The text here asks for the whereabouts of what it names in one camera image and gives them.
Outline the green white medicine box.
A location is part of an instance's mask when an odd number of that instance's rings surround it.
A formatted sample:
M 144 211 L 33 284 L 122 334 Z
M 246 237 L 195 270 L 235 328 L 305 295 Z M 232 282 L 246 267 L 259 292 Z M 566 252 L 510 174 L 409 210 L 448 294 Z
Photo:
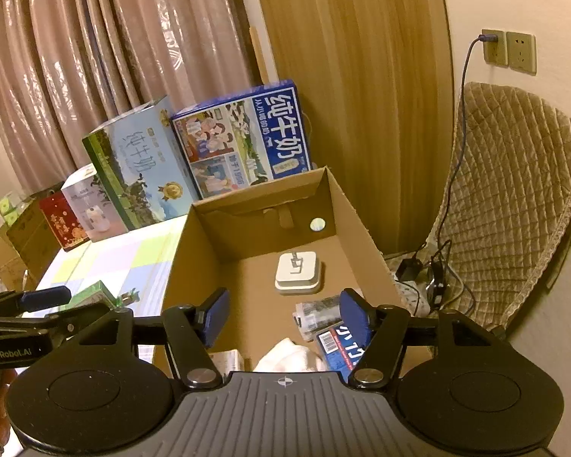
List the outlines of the green white medicine box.
M 94 303 L 102 303 L 114 310 L 119 307 L 128 307 L 129 305 L 140 301 L 140 292 L 136 289 L 130 289 L 123 294 L 114 296 L 102 281 L 98 281 L 81 292 L 72 296 L 67 304 L 58 307 L 59 312 L 72 310 L 76 307 L 85 307 Z

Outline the white cloth sock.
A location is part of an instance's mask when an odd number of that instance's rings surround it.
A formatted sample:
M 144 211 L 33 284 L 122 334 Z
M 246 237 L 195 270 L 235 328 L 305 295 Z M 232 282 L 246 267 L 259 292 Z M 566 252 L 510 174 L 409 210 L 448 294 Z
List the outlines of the white cloth sock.
M 325 361 L 305 345 L 297 345 L 288 337 L 277 342 L 255 366 L 256 372 L 326 371 Z

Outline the silver white tin case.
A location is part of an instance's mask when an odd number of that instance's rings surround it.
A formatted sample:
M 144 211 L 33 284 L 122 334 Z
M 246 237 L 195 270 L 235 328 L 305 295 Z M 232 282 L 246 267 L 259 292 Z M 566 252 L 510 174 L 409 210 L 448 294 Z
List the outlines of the silver white tin case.
M 314 294 L 322 281 L 322 262 L 316 252 L 291 251 L 279 256 L 274 286 L 281 295 Z

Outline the brown paper bag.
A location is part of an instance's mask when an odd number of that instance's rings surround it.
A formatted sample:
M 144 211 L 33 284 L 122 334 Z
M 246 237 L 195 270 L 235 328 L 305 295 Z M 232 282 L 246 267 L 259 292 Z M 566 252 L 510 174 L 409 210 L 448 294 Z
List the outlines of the brown paper bag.
M 56 189 L 30 196 L 14 223 L 0 228 L 0 279 L 8 290 L 35 290 L 61 249 L 40 208 Z

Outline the blue barcode packet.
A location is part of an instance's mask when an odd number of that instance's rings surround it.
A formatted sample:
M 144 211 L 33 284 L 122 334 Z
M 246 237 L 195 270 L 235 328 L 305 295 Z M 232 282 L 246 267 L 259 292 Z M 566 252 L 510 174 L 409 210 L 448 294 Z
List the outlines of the blue barcode packet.
M 347 382 L 348 377 L 365 353 L 362 345 L 342 321 L 316 333 L 314 336 L 326 370 L 336 371 Z

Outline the checkered bed sheet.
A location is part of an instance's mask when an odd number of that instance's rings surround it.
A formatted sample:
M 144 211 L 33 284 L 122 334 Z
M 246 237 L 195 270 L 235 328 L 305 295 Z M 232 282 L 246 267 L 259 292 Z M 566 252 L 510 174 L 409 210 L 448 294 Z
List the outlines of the checkered bed sheet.
M 175 252 L 187 218 L 179 217 L 98 243 L 59 251 L 38 287 L 66 286 L 73 294 L 101 282 L 117 297 L 136 292 L 131 305 L 137 317 L 158 315 Z

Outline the red gift box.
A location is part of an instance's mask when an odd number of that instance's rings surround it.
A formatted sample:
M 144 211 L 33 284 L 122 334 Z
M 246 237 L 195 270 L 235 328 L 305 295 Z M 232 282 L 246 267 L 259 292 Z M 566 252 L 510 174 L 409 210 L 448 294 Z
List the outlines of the red gift box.
M 86 231 L 61 191 L 41 199 L 39 205 L 49 228 L 65 252 L 87 242 Z

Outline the white appliance box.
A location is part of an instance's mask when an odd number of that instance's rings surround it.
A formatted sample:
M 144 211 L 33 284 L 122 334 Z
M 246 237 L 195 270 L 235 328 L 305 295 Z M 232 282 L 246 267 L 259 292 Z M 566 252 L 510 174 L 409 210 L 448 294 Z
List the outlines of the white appliance box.
M 88 238 L 94 243 L 129 231 L 92 164 L 72 173 L 61 191 Z

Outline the brown cardboard box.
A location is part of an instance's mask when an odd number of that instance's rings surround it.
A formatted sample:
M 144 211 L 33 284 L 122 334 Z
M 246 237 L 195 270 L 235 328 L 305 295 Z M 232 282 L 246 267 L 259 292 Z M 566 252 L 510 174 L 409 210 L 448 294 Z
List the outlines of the brown cardboard box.
M 302 340 L 293 314 L 305 296 L 274 287 L 278 259 L 291 251 L 313 251 L 322 263 L 315 300 L 352 288 L 375 307 L 405 303 L 355 208 L 322 168 L 193 205 L 163 307 L 199 305 L 228 289 L 230 315 L 213 348 L 238 350 L 253 369 L 277 342 Z

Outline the green blue milk carton box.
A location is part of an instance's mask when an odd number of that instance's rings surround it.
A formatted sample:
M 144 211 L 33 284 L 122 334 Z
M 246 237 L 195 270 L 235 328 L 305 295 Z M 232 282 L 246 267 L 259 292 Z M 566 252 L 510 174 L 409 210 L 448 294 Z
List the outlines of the green blue milk carton box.
M 172 115 L 165 96 L 104 122 L 82 140 L 130 230 L 184 216 L 199 200 Z

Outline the blue cartoon milk carton box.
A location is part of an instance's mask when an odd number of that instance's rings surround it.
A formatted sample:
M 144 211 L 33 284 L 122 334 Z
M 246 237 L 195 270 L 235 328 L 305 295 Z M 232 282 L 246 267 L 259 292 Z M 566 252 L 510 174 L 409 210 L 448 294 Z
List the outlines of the blue cartoon milk carton box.
M 181 109 L 172 125 L 204 199 L 311 169 L 292 80 Z

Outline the quilted beige chair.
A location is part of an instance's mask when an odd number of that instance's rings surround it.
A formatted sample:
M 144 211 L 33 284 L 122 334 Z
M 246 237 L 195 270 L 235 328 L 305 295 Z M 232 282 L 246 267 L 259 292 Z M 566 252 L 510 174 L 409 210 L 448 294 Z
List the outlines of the quilted beige chair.
M 430 233 L 457 285 L 449 307 L 509 327 L 571 230 L 571 117 L 523 89 L 463 89 L 442 207 Z

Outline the pink brown curtain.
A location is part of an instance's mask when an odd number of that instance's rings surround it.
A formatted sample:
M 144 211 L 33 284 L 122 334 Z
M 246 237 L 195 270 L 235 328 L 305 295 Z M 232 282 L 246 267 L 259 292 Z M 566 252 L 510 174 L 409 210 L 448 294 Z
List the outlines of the pink brown curtain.
M 26 193 L 87 164 L 102 122 L 258 78 L 242 0 L 0 0 L 0 140 Z

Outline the wooden wardrobe panel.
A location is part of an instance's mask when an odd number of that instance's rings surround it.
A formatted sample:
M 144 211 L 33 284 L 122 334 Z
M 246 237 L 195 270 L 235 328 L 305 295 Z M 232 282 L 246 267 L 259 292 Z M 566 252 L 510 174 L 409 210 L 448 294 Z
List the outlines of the wooden wardrobe panel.
M 332 171 L 381 251 L 415 248 L 436 219 L 451 157 L 445 0 L 260 3 L 313 161 Z

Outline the wall power socket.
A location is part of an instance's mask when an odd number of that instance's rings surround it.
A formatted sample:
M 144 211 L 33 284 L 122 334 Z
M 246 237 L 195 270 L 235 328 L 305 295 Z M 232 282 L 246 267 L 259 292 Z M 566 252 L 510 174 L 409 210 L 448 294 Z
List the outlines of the wall power socket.
M 501 30 L 483 29 L 484 60 L 487 64 L 498 67 L 508 67 L 506 48 L 506 32 Z

